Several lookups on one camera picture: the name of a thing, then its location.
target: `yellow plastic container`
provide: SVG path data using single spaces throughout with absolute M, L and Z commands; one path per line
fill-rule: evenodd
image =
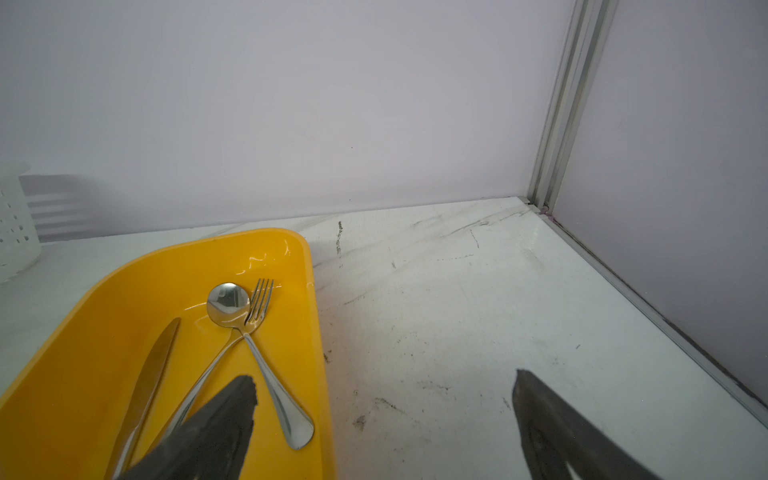
M 233 282 L 250 292 L 259 278 L 274 278 L 275 288 L 253 339 L 315 422 L 315 434 L 299 451 L 288 447 L 244 342 L 221 360 L 193 411 L 235 376 L 250 375 L 259 405 L 240 477 L 335 478 L 310 247 L 299 234 L 281 229 L 158 250 L 86 293 L 0 398 L 0 478 L 103 478 L 144 360 L 157 336 L 180 316 L 135 463 L 230 335 L 207 317 L 210 289 Z

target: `countertop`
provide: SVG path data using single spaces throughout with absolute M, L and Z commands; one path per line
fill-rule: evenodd
M 310 243 L 340 478 L 529 478 L 529 369 L 662 478 L 768 478 L 768 430 L 518 198 L 45 245 L 0 284 L 6 389 L 100 278 L 282 227 Z

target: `spoon handle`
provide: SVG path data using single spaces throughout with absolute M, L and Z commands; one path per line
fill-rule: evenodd
M 296 400 L 288 393 L 283 384 L 277 379 L 275 374 L 266 364 L 266 360 L 261 355 L 256 343 L 246 332 L 242 332 L 248 348 L 256 358 L 259 364 L 259 370 L 264 377 L 266 388 L 270 391 L 272 403 L 277 411 L 277 418 L 280 420 L 280 427 L 283 428 L 283 434 L 286 437 L 288 446 L 294 450 L 299 450 L 312 439 L 315 432 L 315 425 L 312 419 L 301 409 Z
M 178 407 L 176 407 L 176 412 L 174 412 L 174 415 L 168 420 L 168 422 L 165 424 L 163 429 L 160 432 L 160 435 L 157 436 L 157 438 L 152 443 L 152 446 L 150 447 L 150 450 L 153 449 L 158 443 L 165 440 L 168 436 L 170 436 L 171 433 L 179 426 L 184 423 L 184 420 L 187 417 L 187 414 L 189 413 L 190 409 L 192 408 L 192 405 L 194 404 L 195 399 L 197 398 L 197 394 L 200 393 L 200 390 L 202 390 L 203 385 L 205 384 L 205 381 L 208 379 L 208 376 L 211 372 L 213 372 L 214 368 L 216 368 L 216 365 L 218 364 L 219 360 L 221 360 L 224 357 L 224 354 L 227 353 L 235 343 L 239 342 L 240 339 L 243 337 L 240 335 L 240 332 L 238 332 L 236 329 L 232 329 L 232 333 L 230 334 L 230 339 L 227 340 L 227 343 L 222 347 L 222 349 L 219 351 L 219 354 L 216 355 L 216 358 L 213 360 L 213 362 L 210 363 L 207 369 L 205 369 L 205 372 L 203 372 L 203 375 L 200 376 L 199 379 L 197 379 L 197 382 L 192 386 L 192 389 L 189 391 L 187 396 L 184 397 L 184 400 L 181 401 Z

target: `white basket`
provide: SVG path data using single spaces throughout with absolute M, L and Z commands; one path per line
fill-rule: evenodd
M 32 265 L 41 252 L 18 176 L 24 165 L 0 165 L 0 282 Z

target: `silver spoon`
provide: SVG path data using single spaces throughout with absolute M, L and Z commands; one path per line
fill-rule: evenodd
M 208 316 L 217 325 L 240 331 L 256 359 L 256 363 L 259 364 L 259 370 L 264 377 L 266 388 L 270 391 L 272 403 L 275 405 L 277 418 L 283 428 L 288 446 L 294 450 L 301 449 L 312 439 L 315 425 L 266 364 L 266 360 L 256 347 L 256 343 L 250 338 L 249 331 L 244 325 L 244 320 L 247 318 L 248 300 L 248 293 L 243 287 L 234 283 L 222 283 L 214 287 L 208 295 L 206 305 Z
M 234 310 L 231 310 L 232 317 L 233 319 L 242 319 L 243 316 L 245 316 L 246 320 L 243 328 L 248 333 L 252 333 L 254 330 L 259 328 L 261 323 L 264 321 L 266 308 L 270 304 L 270 298 L 272 298 L 272 286 L 274 285 L 274 281 L 271 285 L 269 285 L 269 289 L 267 289 L 267 284 L 267 280 L 259 280 L 259 282 L 256 284 L 256 288 L 253 289 L 253 295 L 250 299 L 248 299 L 247 294 L 245 298 L 235 299 L 235 303 L 240 304 L 240 306 Z M 170 436 L 170 434 L 173 433 L 175 429 L 179 428 L 179 426 L 184 423 L 184 420 L 187 418 L 190 408 L 192 408 L 197 395 L 200 393 L 200 390 L 202 390 L 206 380 L 208 380 L 208 376 L 216 368 L 216 365 L 224 357 L 224 354 L 227 353 L 237 342 L 241 341 L 242 338 L 243 335 L 239 330 L 232 329 L 232 333 L 230 334 L 230 338 L 227 340 L 227 343 L 224 344 L 224 346 L 219 351 L 219 354 L 216 355 L 216 358 L 214 358 L 213 362 L 210 363 L 208 368 L 205 369 L 205 372 L 203 372 L 200 378 L 197 379 L 187 396 L 184 397 L 184 400 L 181 401 L 173 416 L 171 416 L 170 420 L 168 420 L 168 422 L 161 430 L 160 435 L 158 435 L 152 443 L 150 450 L 153 449 L 158 443 L 165 440 L 166 437 Z

